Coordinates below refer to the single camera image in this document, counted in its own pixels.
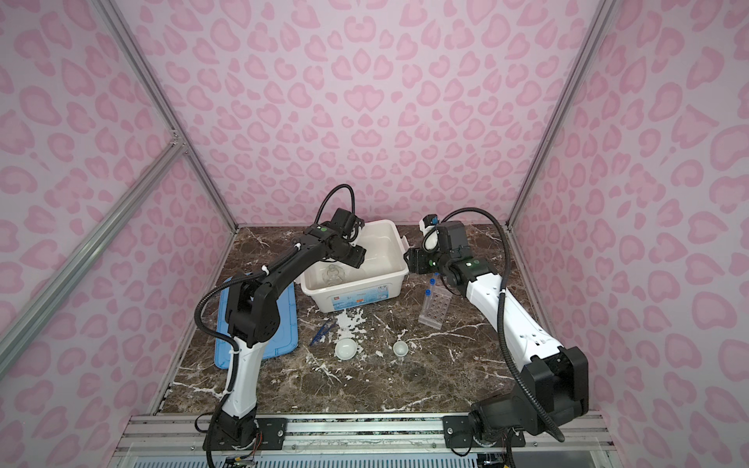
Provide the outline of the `clear glass flask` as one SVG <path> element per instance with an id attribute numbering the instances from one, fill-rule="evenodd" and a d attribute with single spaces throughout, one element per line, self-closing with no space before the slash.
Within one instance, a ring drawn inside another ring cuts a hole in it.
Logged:
<path id="1" fill-rule="evenodd" d="M 337 286 L 345 282 L 345 271 L 336 264 L 330 264 L 322 273 L 326 287 Z"/>

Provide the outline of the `clear test tube rack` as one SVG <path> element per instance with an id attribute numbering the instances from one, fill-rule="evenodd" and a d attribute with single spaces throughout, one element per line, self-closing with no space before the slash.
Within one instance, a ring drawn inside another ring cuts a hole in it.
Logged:
<path id="1" fill-rule="evenodd" d="M 426 300 L 424 294 L 421 313 L 419 313 L 419 323 L 432 329 L 440 330 L 446 320 L 453 295 L 447 289 L 440 286 L 430 290 L 432 291 L 430 300 Z"/>

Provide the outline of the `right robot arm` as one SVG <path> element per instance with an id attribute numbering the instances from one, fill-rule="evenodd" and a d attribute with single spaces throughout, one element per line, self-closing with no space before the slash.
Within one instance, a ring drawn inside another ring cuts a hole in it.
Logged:
<path id="1" fill-rule="evenodd" d="M 513 389 L 472 405 L 460 429 L 447 427 L 450 449 L 513 445 L 523 435 L 564 442 L 563 425 L 589 411 L 588 360 L 552 337 L 509 291 L 508 270 L 477 257 L 461 222 L 429 214 L 419 223 L 422 244 L 404 255 L 413 273 L 435 274 L 493 326 Z"/>

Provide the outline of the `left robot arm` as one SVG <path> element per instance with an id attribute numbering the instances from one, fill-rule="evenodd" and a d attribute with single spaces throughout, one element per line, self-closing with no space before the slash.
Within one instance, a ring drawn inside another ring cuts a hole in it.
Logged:
<path id="1" fill-rule="evenodd" d="M 255 448 L 259 445 L 256 423 L 259 371 L 267 343 L 280 327 L 277 305 L 281 294 L 309 267 L 320 261 L 337 261 L 359 268 L 366 249 L 355 244 L 365 222 L 345 209 L 327 222 L 310 225 L 281 257 L 256 272 L 237 275 L 214 287 L 198 302 L 194 322 L 202 333 L 230 346 L 231 362 L 222 399 L 211 415 L 203 449 L 214 465 L 214 450 Z M 208 302 L 228 292 L 221 333 L 207 327 L 202 315 Z"/>

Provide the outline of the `white plastic storage bin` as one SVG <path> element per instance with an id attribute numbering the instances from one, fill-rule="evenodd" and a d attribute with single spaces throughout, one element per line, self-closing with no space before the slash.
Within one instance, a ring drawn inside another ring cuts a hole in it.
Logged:
<path id="1" fill-rule="evenodd" d="M 361 307 L 363 305 L 390 300 L 401 293 L 409 268 L 404 255 L 409 248 L 408 240 L 402 236 L 391 220 L 377 220 L 366 224 L 357 245 L 367 250 L 360 268 L 339 262 L 318 262 L 309 267 L 298 282 L 302 292 L 309 296 L 320 309 L 329 313 Z M 345 271 L 345 282 L 326 287 L 323 271 L 336 264 Z"/>

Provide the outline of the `blue plastic tweezers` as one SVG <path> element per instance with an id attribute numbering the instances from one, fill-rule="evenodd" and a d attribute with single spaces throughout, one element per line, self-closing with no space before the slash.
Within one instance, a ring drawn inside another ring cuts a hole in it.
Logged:
<path id="1" fill-rule="evenodd" d="M 337 323 L 333 320 L 327 320 L 319 329 L 316 331 L 315 335 L 312 337 L 312 340 L 310 341 L 309 345 L 313 346 L 318 342 L 321 342 L 333 329 L 337 327 Z"/>

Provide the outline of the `white funnel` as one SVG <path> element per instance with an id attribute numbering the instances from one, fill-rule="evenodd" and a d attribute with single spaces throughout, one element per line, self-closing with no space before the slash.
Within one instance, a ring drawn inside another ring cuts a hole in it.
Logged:
<path id="1" fill-rule="evenodd" d="M 354 339 L 341 339 L 335 344 L 335 356 L 342 361 L 353 359 L 358 352 L 358 343 Z"/>

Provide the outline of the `blue plastic bin lid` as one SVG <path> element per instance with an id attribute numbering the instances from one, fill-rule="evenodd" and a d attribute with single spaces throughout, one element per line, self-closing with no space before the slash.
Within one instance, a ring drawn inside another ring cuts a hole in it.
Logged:
<path id="1" fill-rule="evenodd" d="M 236 312 L 238 300 L 235 299 L 237 293 L 238 286 L 226 288 L 220 292 L 216 325 L 218 333 L 230 335 L 235 329 L 230 320 L 235 319 L 238 315 Z M 279 326 L 271 339 L 267 341 L 263 360 L 289 354 L 298 347 L 295 281 L 290 282 L 288 287 L 281 292 L 276 304 L 279 313 Z M 233 348 L 229 343 L 221 339 L 215 339 L 214 365 L 218 369 L 227 370 L 229 368 L 232 350 Z"/>

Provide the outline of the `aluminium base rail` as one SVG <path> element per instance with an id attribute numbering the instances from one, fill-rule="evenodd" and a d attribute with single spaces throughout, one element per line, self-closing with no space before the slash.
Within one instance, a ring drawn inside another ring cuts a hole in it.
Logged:
<path id="1" fill-rule="evenodd" d="M 218 442 L 211 454 L 193 415 L 134 417 L 112 467 L 499 467 L 505 443 L 481 442 L 465 413 L 260 415 L 258 448 Z"/>

